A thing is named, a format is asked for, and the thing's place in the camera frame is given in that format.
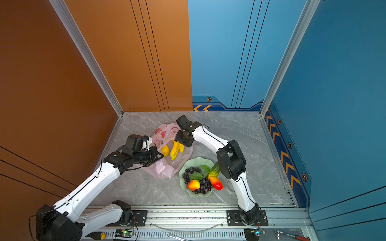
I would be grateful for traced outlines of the small red orange mango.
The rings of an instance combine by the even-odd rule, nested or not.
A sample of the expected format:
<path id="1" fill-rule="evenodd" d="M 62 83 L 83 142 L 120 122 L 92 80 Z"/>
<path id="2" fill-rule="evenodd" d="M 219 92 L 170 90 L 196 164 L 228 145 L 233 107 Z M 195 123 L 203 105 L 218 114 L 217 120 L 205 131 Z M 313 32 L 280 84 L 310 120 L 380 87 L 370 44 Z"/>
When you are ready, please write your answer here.
<path id="1" fill-rule="evenodd" d="M 217 177 L 212 176 L 210 182 L 214 189 L 219 191 L 223 190 L 223 183 Z"/>

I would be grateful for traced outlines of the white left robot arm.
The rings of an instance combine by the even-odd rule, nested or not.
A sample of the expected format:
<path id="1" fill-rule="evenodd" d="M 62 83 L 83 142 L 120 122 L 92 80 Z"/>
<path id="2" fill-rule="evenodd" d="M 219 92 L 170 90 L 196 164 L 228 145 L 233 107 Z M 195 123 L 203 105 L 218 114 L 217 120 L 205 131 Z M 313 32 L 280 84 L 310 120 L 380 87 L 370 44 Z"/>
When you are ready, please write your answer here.
<path id="1" fill-rule="evenodd" d="M 87 180 L 67 197 L 53 206 L 44 205 L 36 213 L 36 238 L 39 241 L 79 241 L 88 235 L 102 238 L 99 229 L 118 223 L 131 225 L 131 206 L 123 201 L 114 201 L 104 209 L 82 217 L 88 205 L 114 180 L 126 171 L 133 171 L 133 164 L 150 166 L 163 158 L 156 147 L 149 150 L 111 153 Z"/>

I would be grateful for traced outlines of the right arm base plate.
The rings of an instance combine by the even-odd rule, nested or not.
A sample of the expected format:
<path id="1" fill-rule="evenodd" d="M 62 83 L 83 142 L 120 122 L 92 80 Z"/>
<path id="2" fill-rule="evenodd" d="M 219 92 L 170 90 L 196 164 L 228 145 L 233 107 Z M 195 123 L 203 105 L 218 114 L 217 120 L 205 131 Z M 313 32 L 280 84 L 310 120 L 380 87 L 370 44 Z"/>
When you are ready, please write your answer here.
<path id="1" fill-rule="evenodd" d="M 227 225 L 230 227 L 235 227 L 235 226 L 267 227 L 269 226 L 268 218 L 264 210 L 258 211 L 257 218 L 253 224 L 247 224 L 243 222 L 239 210 L 227 210 L 226 216 L 227 216 Z"/>

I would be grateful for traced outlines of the yellow banana bunch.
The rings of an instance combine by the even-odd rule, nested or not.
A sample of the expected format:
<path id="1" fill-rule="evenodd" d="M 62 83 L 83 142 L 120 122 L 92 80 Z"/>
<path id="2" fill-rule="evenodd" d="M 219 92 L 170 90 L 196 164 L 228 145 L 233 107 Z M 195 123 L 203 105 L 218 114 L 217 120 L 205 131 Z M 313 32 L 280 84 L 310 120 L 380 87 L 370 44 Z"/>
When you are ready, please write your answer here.
<path id="1" fill-rule="evenodd" d="M 171 160 L 174 161 L 179 153 L 183 153 L 185 150 L 185 146 L 181 144 L 179 141 L 173 141 L 173 147 L 170 152 Z"/>

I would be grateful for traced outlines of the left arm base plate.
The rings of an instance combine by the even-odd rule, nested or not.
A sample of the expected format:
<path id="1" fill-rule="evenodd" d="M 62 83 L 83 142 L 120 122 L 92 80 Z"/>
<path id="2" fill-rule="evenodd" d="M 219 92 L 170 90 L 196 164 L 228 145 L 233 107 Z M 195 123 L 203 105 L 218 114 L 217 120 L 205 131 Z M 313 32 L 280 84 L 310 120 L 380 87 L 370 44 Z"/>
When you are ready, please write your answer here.
<path id="1" fill-rule="evenodd" d="M 132 210 L 131 219 L 127 222 L 119 224 L 122 227 L 144 227 L 147 221 L 147 210 Z"/>

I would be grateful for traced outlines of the yellow lemon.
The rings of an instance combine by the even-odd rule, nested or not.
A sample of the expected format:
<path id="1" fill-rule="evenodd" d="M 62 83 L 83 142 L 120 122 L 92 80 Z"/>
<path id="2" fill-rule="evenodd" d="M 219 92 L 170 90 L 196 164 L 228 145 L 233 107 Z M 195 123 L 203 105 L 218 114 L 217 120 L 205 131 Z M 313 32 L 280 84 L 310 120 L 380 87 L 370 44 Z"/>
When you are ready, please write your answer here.
<path id="1" fill-rule="evenodd" d="M 170 153 L 170 150 L 169 150 L 169 147 L 168 147 L 168 145 L 165 145 L 164 147 L 162 147 L 162 154 L 163 154 L 163 156 L 168 156 L 169 155 L 169 153 Z"/>

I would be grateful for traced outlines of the pink printed plastic bag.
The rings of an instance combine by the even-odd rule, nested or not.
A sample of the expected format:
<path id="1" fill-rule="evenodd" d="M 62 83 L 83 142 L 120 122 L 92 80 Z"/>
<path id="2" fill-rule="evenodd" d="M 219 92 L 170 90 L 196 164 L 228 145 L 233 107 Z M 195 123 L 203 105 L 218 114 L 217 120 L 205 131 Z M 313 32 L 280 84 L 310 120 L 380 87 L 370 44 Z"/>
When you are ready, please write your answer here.
<path id="1" fill-rule="evenodd" d="M 143 170 L 160 179 L 172 178 L 180 171 L 182 166 L 189 160 L 193 153 L 193 147 L 185 147 L 175 142 L 176 135 L 180 130 L 177 123 L 162 124 L 151 137 L 152 146 L 164 157 Z"/>

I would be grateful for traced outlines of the red yellow mango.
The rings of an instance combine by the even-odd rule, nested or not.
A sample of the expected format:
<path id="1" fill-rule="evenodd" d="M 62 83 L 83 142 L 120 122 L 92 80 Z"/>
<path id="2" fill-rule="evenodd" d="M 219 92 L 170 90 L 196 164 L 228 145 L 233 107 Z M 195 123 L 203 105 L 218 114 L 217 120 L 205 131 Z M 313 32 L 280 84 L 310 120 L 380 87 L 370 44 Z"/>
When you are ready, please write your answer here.
<path id="1" fill-rule="evenodd" d="M 191 180 L 188 183 L 188 189 L 190 191 L 196 191 L 196 190 L 199 190 L 200 188 L 201 188 L 201 184 L 200 184 L 199 180 Z"/>

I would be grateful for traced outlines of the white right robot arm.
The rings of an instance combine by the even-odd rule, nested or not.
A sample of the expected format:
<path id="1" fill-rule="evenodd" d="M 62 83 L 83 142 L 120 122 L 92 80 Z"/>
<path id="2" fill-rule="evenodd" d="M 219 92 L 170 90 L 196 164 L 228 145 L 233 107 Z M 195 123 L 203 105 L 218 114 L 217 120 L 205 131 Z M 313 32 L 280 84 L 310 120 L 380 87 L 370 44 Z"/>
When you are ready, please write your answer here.
<path id="1" fill-rule="evenodd" d="M 235 140 L 227 141 L 211 133 L 199 122 L 186 116 L 176 120 L 180 130 L 175 140 L 186 147 L 199 142 L 216 153 L 220 172 L 230 180 L 237 196 L 241 220 L 248 226 L 260 222 L 262 210 L 250 191 L 246 177 L 246 159 Z"/>

